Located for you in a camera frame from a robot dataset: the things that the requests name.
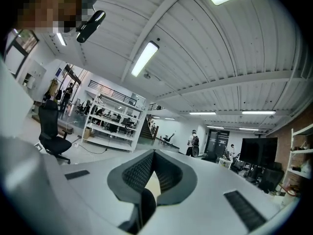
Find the white shelving unit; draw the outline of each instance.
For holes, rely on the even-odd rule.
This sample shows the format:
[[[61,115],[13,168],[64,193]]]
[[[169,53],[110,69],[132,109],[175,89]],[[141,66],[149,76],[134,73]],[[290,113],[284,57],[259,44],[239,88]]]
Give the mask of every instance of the white shelving unit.
[[[118,131],[119,128],[125,127],[124,124],[122,124],[120,122],[112,121],[112,119],[109,119],[108,117],[98,116],[95,114],[95,112],[93,112],[93,114],[92,114],[91,112],[92,112],[94,106],[97,106],[98,109],[99,109],[99,107],[101,107],[106,111],[111,111],[113,113],[116,113],[117,115],[120,115],[122,118],[130,118],[136,124],[134,128],[127,127],[129,130],[133,131],[133,134],[130,135],[130,134],[119,133],[119,131]],[[129,110],[132,110],[133,112],[135,111],[136,117],[134,117],[134,116],[131,117],[131,116],[127,115],[127,112]],[[141,126],[142,126],[143,121],[145,119],[145,116],[143,114],[144,111],[145,111],[145,109],[139,109],[133,105],[130,105],[128,103],[125,103],[123,101],[120,101],[118,99],[112,98],[110,96],[107,96],[107,95],[99,92],[96,95],[96,97],[93,101],[93,104],[90,107],[90,111],[88,113],[88,117],[86,119],[85,127],[83,130],[81,142],[87,141],[87,142],[92,142],[92,143],[104,145],[107,147],[134,151],[138,137],[139,137]],[[93,122],[92,119],[94,119],[94,118],[101,121],[100,125],[92,123]],[[101,127],[102,122],[117,125],[118,126],[117,132],[111,132],[110,130],[106,130],[106,129],[102,128]],[[102,133],[107,134],[107,135],[100,135],[97,137],[88,137],[85,139],[84,133],[85,133],[87,127],[91,128],[93,130],[102,132]]]
[[[304,136],[308,136],[308,135],[311,135],[313,134],[313,124],[310,124],[309,126],[297,131],[297,132],[293,132],[293,129],[291,129],[291,148],[293,147],[293,139],[294,139],[294,136],[296,135],[304,135]],[[287,177],[287,173],[288,172],[291,172],[291,173],[294,173],[296,175],[299,175],[301,177],[304,177],[304,178],[307,178],[309,179],[311,176],[310,174],[308,173],[303,173],[303,172],[300,172],[300,171],[296,171],[296,170],[292,170],[291,169],[291,160],[294,156],[296,156],[297,154],[309,154],[309,153],[313,153],[313,149],[307,149],[307,150],[299,150],[299,151],[291,151],[290,152],[290,155],[289,155],[289,161],[288,161],[288,166],[287,166],[287,171],[285,173],[285,176],[284,176],[284,179],[283,179],[283,182],[285,182],[285,179]]]

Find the black monitor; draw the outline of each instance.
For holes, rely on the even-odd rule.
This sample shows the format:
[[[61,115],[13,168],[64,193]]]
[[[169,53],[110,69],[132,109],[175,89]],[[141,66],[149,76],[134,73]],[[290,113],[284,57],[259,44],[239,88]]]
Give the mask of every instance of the black monitor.
[[[269,167],[275,161],[277,140],[278,138],[243,139],[239,159],[261,167]]]

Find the railing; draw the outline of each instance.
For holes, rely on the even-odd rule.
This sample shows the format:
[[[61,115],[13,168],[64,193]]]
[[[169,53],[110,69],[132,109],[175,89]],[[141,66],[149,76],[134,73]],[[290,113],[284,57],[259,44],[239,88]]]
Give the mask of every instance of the railing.
[[[147,114],[146,119],[148,122],[148,126],[150,129],[151,135],[153,136],[153,140],[155,140],[157,137],[158,126],[157,127],[155,126],[155,123],[153,122],[152,115]]]
[[[158,104],[149,104],[148,111],[153,111],[153,110],[163,110],[164,107],[158,105]]]
[[[115,90],[112,90],[112,89],[110,89],[110,88],[108,88],[102,84],[99,84],[93,80],[90,80],[88,87],[93,88],[97,91],[100,91],[101,93],[103,93],[105,95],[111,96],[113,98],[116,98],[120,101],[123,101],[123,102],[128,103],[128,104],[133,105],[133,106],[135,106],[137,103],[136,99],[133,99],[133,98],[126,96],[122,93],[119,93]]]

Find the window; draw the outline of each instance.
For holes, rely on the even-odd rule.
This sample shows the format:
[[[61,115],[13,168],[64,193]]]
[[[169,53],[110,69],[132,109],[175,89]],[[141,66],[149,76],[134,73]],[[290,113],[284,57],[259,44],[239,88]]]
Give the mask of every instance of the window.
[[[30,53],[38,39],[32,31],[25,29],[18,33],[16,41],[27,53]]]
[[[31,30],[13,29],[8,34],[4,62],[15,77],[37,42],[38,38]]]

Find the brick wall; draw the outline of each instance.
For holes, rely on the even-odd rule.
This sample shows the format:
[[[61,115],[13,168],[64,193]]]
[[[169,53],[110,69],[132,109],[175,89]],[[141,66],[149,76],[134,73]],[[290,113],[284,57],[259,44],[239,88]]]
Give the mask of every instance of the brick wall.
[[[288,160],[290,155],[291,148],[291,129],[293,131],[299,131],[306,126],[313,123],[313,103],[308,106],[298,117],[296,117],[289,124],[275,131],[274,133],[267,136],[267,138],[278,138],[277,152],[276,152],[276,162],[282,164],[283,170],[286,171],[288,166]],[[301,146],[305,141],[304,136],[294,136],[293,146]],[[307,137],[307,141],[310,145],[310,148],[313,148],[313,135]],[[312,155],[298,154],[295,155],[291,161],[291,165],[300,166],[305,160]],[[291,184],[296,184],[299,182],[299,176],[289,173],[289,178],[291,179]]]

